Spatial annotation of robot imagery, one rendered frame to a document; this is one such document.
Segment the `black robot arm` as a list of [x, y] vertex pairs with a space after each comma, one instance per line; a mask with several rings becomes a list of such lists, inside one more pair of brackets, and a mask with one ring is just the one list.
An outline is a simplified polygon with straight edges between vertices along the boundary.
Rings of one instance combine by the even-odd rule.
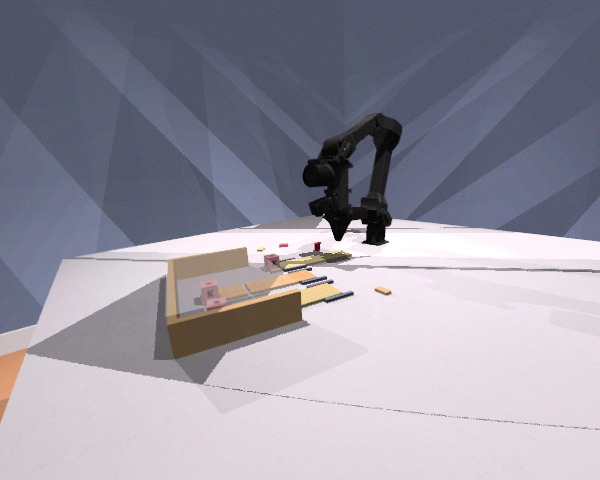
[[[402, 126], [398, 121], [379, 112], [366, 115], [345, 133], [325, 140], [317, 159], [308, 159], [302, 177], [308, 187], [348, 185], [348, 168], [354, 165], [346, 159], [352, 156], [356, 144], [368, 134], [373, 136], [376, 154], [370, 191], [366, 197], [362, 197], [360, 205], [368, 210], [368, 219], [361, 219], [362, 224], [367, 225], [363, 243], [380, 246], [389, 242], [386, 240], [386, 227], [392, 222], [384, 192], [392, 151], [399, 144], [402, 134]], [[326, 192], [325, 197], [310, 202], [309, 207], [311, 214], [316, 217], [331, 210], [338, 212], [337, 196], [335, 193], [329, 196], [329, 192]]]

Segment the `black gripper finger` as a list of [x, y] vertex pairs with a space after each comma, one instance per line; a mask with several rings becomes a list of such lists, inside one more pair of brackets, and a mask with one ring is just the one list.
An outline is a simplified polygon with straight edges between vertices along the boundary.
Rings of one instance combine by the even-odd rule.
[[336, 236], [337, 236], [337, 241], [339, 242], [342, 240], [351, 221], [343, 220], [343, 219], [339, 219], [339, 218], [331, 218], [331, 219], [336, 224]]
[[326, 217], [326, 216], [322, 216], [322, 217], [323, 217], [324, 219], [326, 219], [326, 220], [329, 222], [329, 224], [330, 224], [330, 227], [331, 227], [331, 230], [332, 230], [332, 233], [333, 233], [333, 236], [334, 236], [334, 239], [335, 239], [335, 241], [337, 241], [337, 236], [336, 236], [336, 224], [335, 224], [335, 223], [334, 223], [334, 221], [331, 219], [331, 218], [337, 218], [337, 216], [334, 216], [334, 217]]

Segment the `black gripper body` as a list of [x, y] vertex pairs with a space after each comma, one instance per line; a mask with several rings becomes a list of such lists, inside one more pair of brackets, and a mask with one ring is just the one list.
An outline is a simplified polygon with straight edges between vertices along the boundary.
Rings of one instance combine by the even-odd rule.
[[332, 193], [337, 196], [338, 212], [331, 210], [324, 216], [337, 216], [339, 219], [348, 221], [368, 219], [368, 210], [365, 207], [352, 207], [352, 204], [348, 204], [348, 193], [352, 192], [352, 189], [348, 189], [348, 185], [327, 186], [327, 189], [324, 190], [324, 193], [326, 192], [329, 192], [329, 196], [332, 196]]

